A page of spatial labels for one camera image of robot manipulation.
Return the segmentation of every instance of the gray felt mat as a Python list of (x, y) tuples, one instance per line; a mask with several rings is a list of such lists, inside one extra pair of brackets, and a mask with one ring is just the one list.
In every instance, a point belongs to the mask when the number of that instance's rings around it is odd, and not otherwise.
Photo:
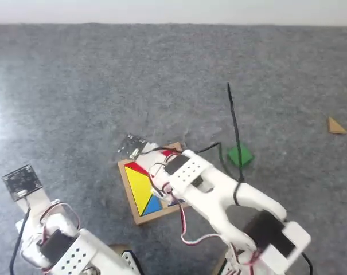
[[(27, 163), (83, 227), (129, 243), (146, 274), (209, 274), (220, 240), (186, 247), (178, 213), (134, 225), (116, 151), (128, 132), (234, 145), (226, 81), (255, 155), (247, 181), (311, 234), (317, 274), (347, 274), (347, 135), (326, 128), (330, 115), (347, 129), (347, 28), (96, 24), (0, 26), (0, 274), (22, 218), (1, 176)], [(205, 157), (220, 167), (217, 150)], [(253, 213), (229, 211), (239, 226)], [(188, 238), (213, 231), (187, 218)]]

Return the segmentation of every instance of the wooden puzzle board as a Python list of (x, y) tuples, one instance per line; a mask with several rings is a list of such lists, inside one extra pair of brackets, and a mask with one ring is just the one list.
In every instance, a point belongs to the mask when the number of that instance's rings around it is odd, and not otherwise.
[[(167, 148), (182, 150), (180, 143), (176, 142)], [(179, 205), (168, 205), (151, 193), (150, 179), (142, 167), (130, 159), (118, 162), (122, 182), (125, 187), (128, 202), (134, 221), (137, 225), (152, 221), (161, 216), (179, 210)]]

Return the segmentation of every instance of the green cube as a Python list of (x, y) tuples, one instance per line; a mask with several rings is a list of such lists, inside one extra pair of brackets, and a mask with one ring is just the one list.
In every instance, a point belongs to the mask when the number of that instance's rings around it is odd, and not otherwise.
[[(245, 145), (240, 143), (240, 147), (242, 154), (242, 166), (246, 166), (248, 163), (251, 162), (252, 159), (254, 159), (254, 156), (253, 154), (251, 154), (251, 152), (249, 151), (249, 149), (247, 149)], [(231, 148), (231, 150), (228, 153), (228, 157), (234, 163), (235, 166), (240, 166), (237, 146)]]

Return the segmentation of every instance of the yellow triangle piece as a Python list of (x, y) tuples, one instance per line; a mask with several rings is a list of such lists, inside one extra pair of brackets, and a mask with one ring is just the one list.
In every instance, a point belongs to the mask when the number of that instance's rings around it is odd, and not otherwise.
[(329, 133), (340, 133), (340, 134), (347, 133), (347, 131), (343, 127), (341, 127), (340, 124), (337, 123), (331, 116), (329, 116), (328, 125), (329, 125)]
[(137, 205), (139, 215), (141, 216), (151, 197), (150, 180), (146, 175), (131, 168), (125, 167), (125, 171), (135, 199), (135, 204)]

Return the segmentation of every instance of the wooden triangle piece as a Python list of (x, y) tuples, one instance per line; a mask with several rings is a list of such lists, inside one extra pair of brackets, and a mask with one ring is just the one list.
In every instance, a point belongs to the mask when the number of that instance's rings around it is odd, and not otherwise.
[(327, 120), (327, 124), (329, 126), (329, 133), (339, 133), (339, 134), (346, 134), (347, 131), (340, 126), (339, 123), (337, 123), (331, 116), (329, 116), (329, 119)]

